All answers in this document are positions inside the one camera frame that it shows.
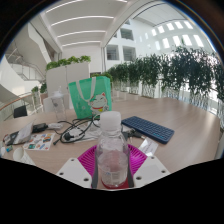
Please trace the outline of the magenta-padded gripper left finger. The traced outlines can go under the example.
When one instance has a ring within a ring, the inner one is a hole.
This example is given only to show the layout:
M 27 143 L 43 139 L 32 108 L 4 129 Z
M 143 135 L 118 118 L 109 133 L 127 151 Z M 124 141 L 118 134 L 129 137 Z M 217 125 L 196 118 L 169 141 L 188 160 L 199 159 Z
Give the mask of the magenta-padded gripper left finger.
M 78 158 L 69 158 L 56 175 L 78 186 L 95 189 L 98 184 L 95 150 L 92 146 Z

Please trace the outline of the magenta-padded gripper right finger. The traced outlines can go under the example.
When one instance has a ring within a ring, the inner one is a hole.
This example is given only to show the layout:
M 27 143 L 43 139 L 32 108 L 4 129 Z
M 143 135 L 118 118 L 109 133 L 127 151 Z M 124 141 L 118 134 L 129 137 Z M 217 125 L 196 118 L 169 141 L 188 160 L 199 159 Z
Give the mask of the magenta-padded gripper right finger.
M 129 145 L 127 182 L 130 188 L 143 187 L 169 174 L 168 169 L 156 156 L 147 156 L 138 148 Z

